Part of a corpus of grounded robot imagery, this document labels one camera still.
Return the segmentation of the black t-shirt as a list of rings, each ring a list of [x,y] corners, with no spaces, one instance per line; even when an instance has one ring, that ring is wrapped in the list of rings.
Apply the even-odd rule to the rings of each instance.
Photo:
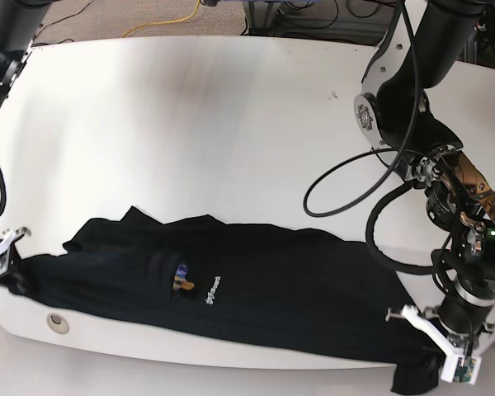
[[[163,224],[136,208],[90,219],[64,254],[16,258],[15,295],[98,317],[204,337],[395,365],[392,390],[439,382],[442,355],[389,309],[411,303],[365,244],[318,229],[225,224],[203,215]]]

